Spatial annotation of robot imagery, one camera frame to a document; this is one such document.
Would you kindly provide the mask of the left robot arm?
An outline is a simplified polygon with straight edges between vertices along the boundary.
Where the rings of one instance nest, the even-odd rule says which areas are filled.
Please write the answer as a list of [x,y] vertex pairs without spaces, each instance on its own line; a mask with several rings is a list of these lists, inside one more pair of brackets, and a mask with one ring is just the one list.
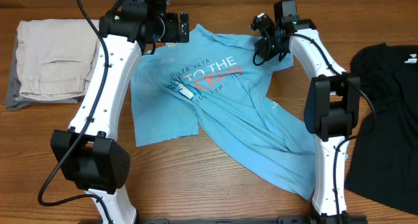
[[98,59],[88,91],[69,128],[53,132],[56,172],[91,199],[102,223],[138,223],[125,183],[129,153],[118,144],[127,88],[148,44],[187,42],[189,16],[167,11],[169,0],[117,0],[94,33]]

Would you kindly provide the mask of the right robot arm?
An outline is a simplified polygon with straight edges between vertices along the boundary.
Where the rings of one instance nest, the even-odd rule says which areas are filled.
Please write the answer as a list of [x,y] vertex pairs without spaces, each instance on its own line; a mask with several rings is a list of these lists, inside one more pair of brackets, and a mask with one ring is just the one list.
[[347,146],[359,118],[360,80],[347,73],[324,47],[315,24],[298,15],[295,0],[274,4],[274,17],[254,17],[251,29],[260,32],[255,57],[263,63],[293,54],[310,79],[304,123],[316,148],[315,190],[311,214],[284,216],[279,221],[297,223],[366,223],[350,216],[344,197]]

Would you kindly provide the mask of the light blue printed t-shirt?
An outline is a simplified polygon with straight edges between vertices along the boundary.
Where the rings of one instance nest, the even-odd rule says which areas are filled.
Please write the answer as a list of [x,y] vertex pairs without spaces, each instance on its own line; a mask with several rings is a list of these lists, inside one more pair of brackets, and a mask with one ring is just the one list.
[[131,79],[137,146],[203,130],[225,153],[269,183],[309,199],[315,142],[305,124],[266,93],[293,57],[262,63],[255,37],[198,25],[187,43],[142,57]]

